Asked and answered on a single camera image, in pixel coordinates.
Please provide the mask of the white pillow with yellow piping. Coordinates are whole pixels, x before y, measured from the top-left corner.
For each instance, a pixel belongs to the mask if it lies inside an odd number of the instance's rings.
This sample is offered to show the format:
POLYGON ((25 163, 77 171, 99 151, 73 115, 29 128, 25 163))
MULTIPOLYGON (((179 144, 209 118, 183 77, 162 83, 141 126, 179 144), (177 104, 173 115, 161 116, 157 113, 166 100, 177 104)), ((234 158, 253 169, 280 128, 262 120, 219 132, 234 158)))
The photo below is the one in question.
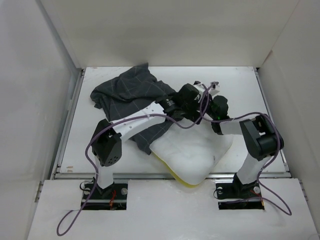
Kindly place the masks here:
POLYGON ((233 144, 232 135, 218 135, 207 121, 183 129, 173 124, 150 146, 170 174, 194 188, 203 182, 233 144))

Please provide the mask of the dark grey checked pillowcase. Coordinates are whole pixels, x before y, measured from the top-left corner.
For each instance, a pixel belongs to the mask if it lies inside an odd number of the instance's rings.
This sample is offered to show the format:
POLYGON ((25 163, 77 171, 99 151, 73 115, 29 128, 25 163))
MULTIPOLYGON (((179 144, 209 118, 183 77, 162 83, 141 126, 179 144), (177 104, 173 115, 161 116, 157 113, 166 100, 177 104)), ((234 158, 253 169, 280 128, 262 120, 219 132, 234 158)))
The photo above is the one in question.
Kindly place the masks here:
POLYGON ((119 76, 96 86, 90 94, 94 107, 102 109, 109 121, 128 117, 156 99, 176 91, 158 80, 143 63, 131 67, 119 76))

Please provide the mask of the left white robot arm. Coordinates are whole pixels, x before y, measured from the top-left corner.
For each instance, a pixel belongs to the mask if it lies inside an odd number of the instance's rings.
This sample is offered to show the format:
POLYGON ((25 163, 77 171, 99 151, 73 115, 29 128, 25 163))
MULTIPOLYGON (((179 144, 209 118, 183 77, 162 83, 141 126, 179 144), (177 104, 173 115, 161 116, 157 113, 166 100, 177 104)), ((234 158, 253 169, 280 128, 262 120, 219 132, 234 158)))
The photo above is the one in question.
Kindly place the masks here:
POLYGON ((122 144, 134 135, 166 121, 177 123, 187 119, 193 125, 198 125, 205 90, 206 87, 198 81, 187 83, 178 92, 157 98, 127 118, 112 122, 101 120, 96 126, 91 145, 98 169, 94 192, 103 199, 111 195, 114 178, 113 173, 107 172, 107 169, 120 160, 122 144))

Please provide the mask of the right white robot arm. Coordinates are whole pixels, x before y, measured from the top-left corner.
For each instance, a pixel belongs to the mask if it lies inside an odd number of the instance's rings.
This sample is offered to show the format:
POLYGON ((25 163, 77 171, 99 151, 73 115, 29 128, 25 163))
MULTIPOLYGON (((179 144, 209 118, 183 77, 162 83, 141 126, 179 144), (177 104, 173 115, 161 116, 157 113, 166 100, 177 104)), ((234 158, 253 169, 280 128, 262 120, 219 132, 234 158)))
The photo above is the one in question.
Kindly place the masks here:
POLYGON ((284 140, 270 118, 253 112, 253 118, 228 116, 228 100, 215 96, 206 113, 212 118, 211 127, 218 135, 240 135, 244 139, 247 156, 241 168, 234 174, 231 190, 239 198, 257 185, 259 172, 267 161, 284 147, 284 140))

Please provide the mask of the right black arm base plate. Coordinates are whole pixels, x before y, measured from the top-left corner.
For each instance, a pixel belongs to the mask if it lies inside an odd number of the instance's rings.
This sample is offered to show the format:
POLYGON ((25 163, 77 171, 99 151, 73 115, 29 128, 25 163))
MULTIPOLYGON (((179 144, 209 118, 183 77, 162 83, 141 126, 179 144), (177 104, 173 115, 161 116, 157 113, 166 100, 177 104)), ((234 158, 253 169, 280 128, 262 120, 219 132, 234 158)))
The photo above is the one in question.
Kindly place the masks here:
POLYGON ((257 182, 238 187, 233 182, 216 182, 219 210, 264 210, 261 189, 257 182))

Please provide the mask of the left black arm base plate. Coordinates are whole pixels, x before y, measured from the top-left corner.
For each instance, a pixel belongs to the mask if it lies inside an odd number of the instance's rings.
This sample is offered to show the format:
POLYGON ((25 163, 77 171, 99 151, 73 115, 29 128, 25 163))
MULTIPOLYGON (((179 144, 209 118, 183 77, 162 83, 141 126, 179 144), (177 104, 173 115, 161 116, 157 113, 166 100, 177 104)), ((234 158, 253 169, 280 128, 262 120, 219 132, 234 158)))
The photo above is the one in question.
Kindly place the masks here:
POLYGON ((83 210, 124 211, 127 209, 128 184, 114 183, 106 190, 94 189, 83 210))

